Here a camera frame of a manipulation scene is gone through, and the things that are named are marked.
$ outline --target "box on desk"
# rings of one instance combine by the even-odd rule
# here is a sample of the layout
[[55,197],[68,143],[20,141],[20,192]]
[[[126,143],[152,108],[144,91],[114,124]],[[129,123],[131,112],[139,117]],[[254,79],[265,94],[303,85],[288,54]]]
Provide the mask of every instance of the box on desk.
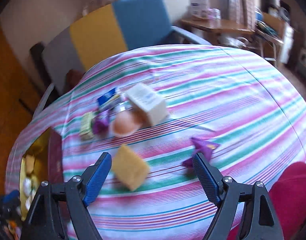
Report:
[[280,38],[293,37],[294,29],[287,22],[268,13],[263,13],[263,17],[264,22],[272,27]]
[[197,19],[207,19],[207,0],[189,0],[190,14]]
[[[35,159],[33,171],[29,175],[27,175],[25,163],[27,155]],[[62,137],[52,128],[42,133],[22,156],[19,181],[22,220],[25,220],[28,213],[25,206],[27,197],[24,193],[23,181],[26,177],[31,178],[36,190],[43,180],[48,180],[50,183],[63,183],[62,156]]]
[[165,99],[143,84],[137,84],[126,92],[133,109],[153,127],[167,116]]

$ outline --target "small packet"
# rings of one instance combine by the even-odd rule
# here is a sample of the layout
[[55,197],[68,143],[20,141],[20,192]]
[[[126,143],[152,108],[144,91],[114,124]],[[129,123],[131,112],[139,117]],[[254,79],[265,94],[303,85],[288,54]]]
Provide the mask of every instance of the small packet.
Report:
[[99,103],[99,107],[101,107],[104,103],[106,103],[111,97],[115,95],[116,88],[111,89],[110,91],[106,92],[104,95],[100,96],[97,99]]
[[81,119],[80,136],[83,140],[88,140],[94,137],[92,132],[92,119],[94,118],[93,112],[83,114]]
[[110,117],[109,110],[99,113],[94,117],[92,123],[92,130],[94,134],[99,134],[106,131],[109,128]]
[[113,109],[117,105],[122,103],[122,97],[120,94],[116,94],[112,96],[107,102],[103,103],[100,107],[99,110],[100,112],[104,112],[110,109]]

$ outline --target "wooden floor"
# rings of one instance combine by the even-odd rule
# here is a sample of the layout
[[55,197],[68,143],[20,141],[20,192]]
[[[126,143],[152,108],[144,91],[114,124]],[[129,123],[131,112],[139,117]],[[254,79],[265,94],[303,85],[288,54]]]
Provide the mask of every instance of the wooden floor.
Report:
[[306,100],[306,81],[304,78],[300,74],[295,73],[295,71],[291,71],[284,64],[279,64],[277,69],[288,79],[289,82],[291,82],[304,100]]
[[14,56],[0,27],[0,195],[4,193],[5,169],[12,146],[32,120],[32,115],[19,100],[34,111],[40,95]]

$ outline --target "white box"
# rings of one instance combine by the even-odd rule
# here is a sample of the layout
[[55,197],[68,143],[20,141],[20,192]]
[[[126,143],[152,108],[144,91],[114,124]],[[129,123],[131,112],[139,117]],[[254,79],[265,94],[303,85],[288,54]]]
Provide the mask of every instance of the white box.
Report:
[[289,54],[290,54],[290,50],[293,47],[293,42],[294,40],[291,37],[285,36],[283,39],[283,46],[280,50],[280,52],[278,53],[278,62],[281,62],[283,64],[287,64],[288,59],[289,59]]
[[207,0],[189,0],[190,13],[199,18],[207,18]]
[[165,99],[148,86],[137,84],[127,90],[126,96],[150,126],[159,124],[167,116]]

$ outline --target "red cloth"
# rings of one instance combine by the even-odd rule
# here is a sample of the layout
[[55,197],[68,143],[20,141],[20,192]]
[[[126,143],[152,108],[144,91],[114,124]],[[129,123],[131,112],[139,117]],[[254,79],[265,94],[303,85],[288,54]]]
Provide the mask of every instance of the red cloth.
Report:
[[[293,163],[285,169],[269,191],[273,206],[289,240],[306,219],[306,164]],[[235,240],[239,226],[232,229],[228,240]]]

